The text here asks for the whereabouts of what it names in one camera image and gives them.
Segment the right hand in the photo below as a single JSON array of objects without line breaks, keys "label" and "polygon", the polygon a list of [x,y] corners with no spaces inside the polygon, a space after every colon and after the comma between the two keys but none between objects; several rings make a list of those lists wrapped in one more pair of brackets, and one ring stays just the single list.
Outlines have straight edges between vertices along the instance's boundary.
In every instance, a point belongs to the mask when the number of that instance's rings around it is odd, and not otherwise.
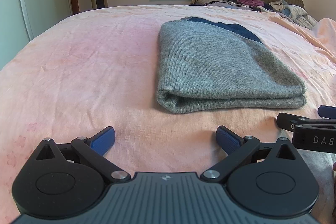
[{"label": "right hand", "polygon": [[333,164],[333,178],[336,176],[336,162]]}]

